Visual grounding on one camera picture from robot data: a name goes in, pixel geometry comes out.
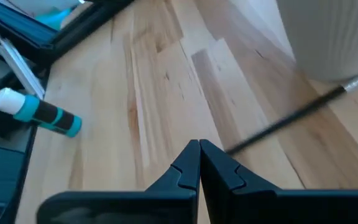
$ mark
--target black plastic part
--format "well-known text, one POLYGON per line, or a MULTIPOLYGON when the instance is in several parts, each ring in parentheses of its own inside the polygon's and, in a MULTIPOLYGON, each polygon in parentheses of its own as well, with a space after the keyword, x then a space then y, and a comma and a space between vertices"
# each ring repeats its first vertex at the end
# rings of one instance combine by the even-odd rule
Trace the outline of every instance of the black plastic part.
POLYGON ((145 192, 65 192, 47 199, 37 223, 196 223, 200 182, 196 140, 145 192))
POLYGON ((358 190, 282 190, 201 140, 201 183, 212 224, 358 221, 358 190))
POLYGON ((39 121, 50 124, 56 119, 57 111, 58 109, 56 106, 40 100, 38 108, 36 109, 33 117, 39 121))
POLYGON ((55 126, 63 130, 69 130, 74 122, 74 115, 63 110, 62 117, 56 122, 55 126))

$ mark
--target metal rod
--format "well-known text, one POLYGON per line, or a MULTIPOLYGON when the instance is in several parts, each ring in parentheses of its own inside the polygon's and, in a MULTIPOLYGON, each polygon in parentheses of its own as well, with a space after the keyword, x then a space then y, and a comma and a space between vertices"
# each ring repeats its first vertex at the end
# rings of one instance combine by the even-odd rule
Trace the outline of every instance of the metal rod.
POLYGON ((304 118, 305 116, 314 113, 318 109, 324 107, 329 103, 330 101, 340 97, 346 92, 354 90, 356 87, 358 87, 358 76, 355 79, 352 79, 348 83, 338 86, 335 89, 329 91, 323 96, 318 97, 317 99, 313 100, 312 102, 308 103, 307 105, 304 105, 300 109, 296 110, 292 114, 274 122, 267 128, 257 132, 250 138, 240 142, 239 144, 233 146, 232 148, 226 150, 226 153, 229 155, 234 155, 246 147, 251 146, 252 144, 266 138, 267 136, 271 135, 275 131, 278 131, 279 129, 282 129, 295 121, 298 121, 301 118, 304 118))

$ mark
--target black frame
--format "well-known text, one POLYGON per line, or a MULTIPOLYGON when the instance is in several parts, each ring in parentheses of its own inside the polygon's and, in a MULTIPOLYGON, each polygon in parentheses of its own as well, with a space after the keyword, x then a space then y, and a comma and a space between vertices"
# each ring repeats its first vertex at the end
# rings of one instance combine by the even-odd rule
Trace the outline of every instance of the black frame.
MULTIPOLYGON (((60 31, 53 30, 33 18, 0 3, 0 35, 9 39, 25 58, 35 63, 35 66, 31 69, 36 76, 41 78, 42 85, 46 87, 50 67, 54 61, 87 38, 133 1, 94 1, 90 7, 60 31), (44 72, 45 75, 40 77, 40 72, 44 72)), ((0 88, 6 86, 13 89, 22 88, 22 85, 12 72, 0 80, 0 88)), ((30 139, 25 149, 24 163, 17 181, 16 192, 1 215, 0 223, 12 223, 16 219, 36 132, 37 127, 32 126, 30 139)))
POLYGON ((58 32, 0 3, 0 34, 23 56, 45 68, 133 1, 95 2, 58 32))
POLYGON ((358 190, 282 190, 211 142, 191 140, 146 191, 60 193, 41 204, 37 223, 195 224, 200 176, 212 224, 358 221, 358 190))

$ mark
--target black cable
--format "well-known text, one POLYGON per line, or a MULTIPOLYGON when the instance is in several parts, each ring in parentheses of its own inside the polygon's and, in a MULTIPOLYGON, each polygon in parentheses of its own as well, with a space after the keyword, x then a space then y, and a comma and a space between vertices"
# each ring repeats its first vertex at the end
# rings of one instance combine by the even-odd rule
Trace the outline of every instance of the black cable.
POLYGON ((317 111, 318 109, 322 108, 323 106, 327 105, 328 102, 331 100, 334 100, 338 98, 339 96, 346 93, 346 90, 343 86, 339 86, 330 92, 326 93, 323 96, 318 97, 317 99, 313 100, 312 102, 308 103, 307 105, 304 105, 300 109, 296 110, 294 113, 276 121, 269 127, 263 129, 262 131, 259 131, 258 133, 254 134, 250 138, 240 142, 239 144, 235 145, 234 147, 228 149, 226 151, 229 155, 234 155, 243 150, 246 147, 249 147, 250 145, 262 140, 263 138, 266 138, 270 134, 274 133, 275 131, 278 131, 279 129, 284 128, 285 126, 288 126, 289 124, 292 124, 295 121, 298 121, 301 118, 304 118, 305 116, 317 111))

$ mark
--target blue object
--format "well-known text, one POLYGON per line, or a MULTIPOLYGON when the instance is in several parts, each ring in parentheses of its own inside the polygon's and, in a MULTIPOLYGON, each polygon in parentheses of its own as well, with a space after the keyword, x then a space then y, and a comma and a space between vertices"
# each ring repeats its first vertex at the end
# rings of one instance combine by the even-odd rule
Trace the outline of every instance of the blue object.
POLYGON ((60 24, 70 13, 71 9, 66 9, 64 11, 54 10, 48 14, 36 16, 35 19, 55 30, 60 30, 60 24))
POLYGON ((80 117, 32 95, 25 96, 24 104, 13 118, 23 122, 35 121, 43 128, 71 138, 77 135, 82 125, 80 117))
POLYGON ((145 191, 59 193, 41 204, 37 223, 197 224, 200 178, 212 224, 358 223, 358 190, 283 190, 204 139, 145 191))

